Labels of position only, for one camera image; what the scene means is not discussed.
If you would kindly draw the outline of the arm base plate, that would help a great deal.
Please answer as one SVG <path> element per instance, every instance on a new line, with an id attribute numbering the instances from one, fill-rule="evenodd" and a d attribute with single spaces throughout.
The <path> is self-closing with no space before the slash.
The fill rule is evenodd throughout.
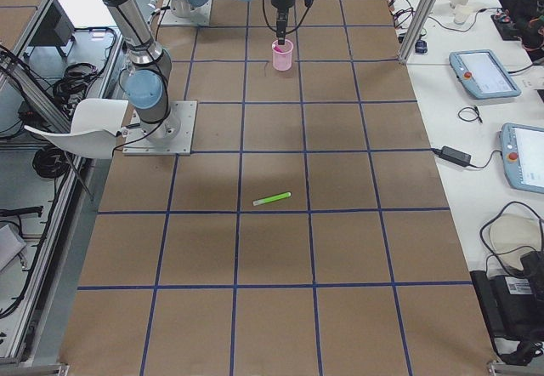
<path id="1" fill-rule="evenodd" d="M 127 145 L 122 152 L 128 156 L 166 156 L 191 153 L 196 121 L 196 101 L 171 101 L 170 114 L 155 131 L 153 126 L 142 123 L 133 110 L 131 123 L 138 123 L 125 134 Z"/>
<path id="2" fill-rule="evenodd" d="M 161 24 L 163 26 L 209 26 L 213 0 L 163 0 Z"/>

